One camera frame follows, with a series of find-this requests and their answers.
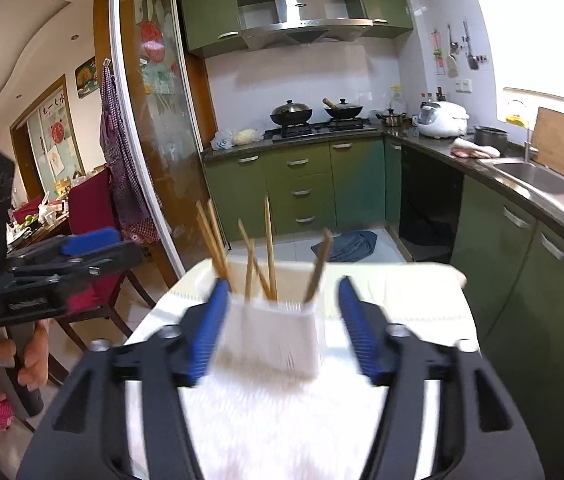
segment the small pot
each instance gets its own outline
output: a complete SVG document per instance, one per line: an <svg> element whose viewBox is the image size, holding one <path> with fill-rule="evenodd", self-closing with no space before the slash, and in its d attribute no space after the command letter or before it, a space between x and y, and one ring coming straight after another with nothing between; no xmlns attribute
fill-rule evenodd
<svg viewBox="0 0 564 480"><path fill-rule="evenodd" d="M288 100L285 105L278 106L271 113L271 120L280 126L295 126L306 124L313 115L313 110L302 103Z"/></svg>
<svg viewBox="0 0 564 480"><path fill-rule="evenodd" d="M375 114L375 117L382 121L382 124L387 128L399 128L402 123L402 118L404 118L406 114L394 114L393 108L389 108L387 111L388 113L382 112L381 114Z"/></svg>
<svg viewBox="0 0 564 480"><path fill-rule="evenodd" d="M359 113L362 111L363 106L354 105L351 103L347 103L346 99L340 99L339 104L333 104L328 99L322 99L322 102L325 105L328 105L328 108L324 108L326 112L334 119L338 121L345 121L347 119L354 119L356 118Z"/></svg>
<svg viewBox="0 0 564 480"><path fill-rule="evenodd" d="M490 126L475 126L474 142L478 146L493 146L504 156L508 148L508 132Z"/></svg>

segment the black device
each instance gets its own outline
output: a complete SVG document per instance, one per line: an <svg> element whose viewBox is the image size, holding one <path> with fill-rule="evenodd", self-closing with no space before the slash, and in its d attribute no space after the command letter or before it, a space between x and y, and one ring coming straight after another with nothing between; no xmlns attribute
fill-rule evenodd
<svg viewBox="0 0 564 480"><path fill-rule="evenodd" d="M206 304L189 308L180 325L163 327L145 342L87 352L38 426L17 479L136 478L126 438L124 381L139 380L151 480L202 480L177 389L195 384L186 373L191 343L218 301L218 288ZM425 380L441 382L428 479L544 479L522 417L476 348L421 341L404 325L389 323L377 305L360 301L347 278L340 283L339 301L362 372L372 384L389 386L362 480L413 479Z"/></svg>
<svg viewBox="0 0 564 480"><path fill-rule="evenodd" d="M0 330L17 348L13 359L0 363L0 386L14 414L24 419L44 407L40 391L30 392L17 380L35 321L65 314L70 296L91 280L141 263L142 252L132 242L120 242L120 234L108 229L54 237L7 256L13 174L14 163L0 153Z"/></svg>

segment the red sticker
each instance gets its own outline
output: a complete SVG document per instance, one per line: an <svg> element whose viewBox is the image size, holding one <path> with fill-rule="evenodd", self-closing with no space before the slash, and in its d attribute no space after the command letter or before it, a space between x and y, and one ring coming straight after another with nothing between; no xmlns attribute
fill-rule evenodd
<svg viewBox="0 0 564 480"><path fill-rule="evenodd" d="M60 144L64 140L64 126L62 126L62 123L54 123L51 126L51 137L53 137L53 142L56 144Z"/></svg>
<svg viewBox="0 0 564 480"><path fill-rule="evenodd" d="M162 62L165 56L164 38L153 22L142 22L140 37L146 54L156 63Z"/></svg>

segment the glass panel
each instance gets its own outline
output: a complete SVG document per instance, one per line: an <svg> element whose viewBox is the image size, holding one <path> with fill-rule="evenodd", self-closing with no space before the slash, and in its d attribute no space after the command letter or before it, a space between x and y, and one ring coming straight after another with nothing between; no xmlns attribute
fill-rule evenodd
<svg viewBox="0 0 564 480"><path fill-rule="evenodd" d="M73 129L66 113L64 88L60 88L40 107L46 156L51 163L55 180L72 178L83 173L73 142Z"/></svg>
<svg viewBox="0 0 564 480"><path fill-rule="evenodd" d="M197 152L172 0L120 0L124 70L146 165L185 269L208 257L195 202L209 198Z"/></svg>
<svg viewBox="0 0 564 480"><path fill-rule="evenodd" d="M38 175L42 182L44 192L48 191L49 199L53 200L57 197L56 187L54 186L54 176L51 172L51 166L46 158L46 146L44 145L44 137L42 126L40 125L40 114L35 112L27 119L28 138L31 141L31 149L38 167Z"/></svg>

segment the gas stove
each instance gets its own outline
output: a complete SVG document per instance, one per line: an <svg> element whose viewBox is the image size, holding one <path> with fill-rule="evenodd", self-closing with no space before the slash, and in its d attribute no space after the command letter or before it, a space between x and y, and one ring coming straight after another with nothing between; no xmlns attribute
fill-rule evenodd
<svg viewBox="0 0 564 480"><path fill-rule="evenodd" d="M356 117L347 120L330 120L325 123L315 124L298 124L296 126L286 126L267 130L264 133L265 139L271 139L273 142L284 142L297 137L320 137L334 132L376 132L377 127L369 124L368 119Z"/></svg>

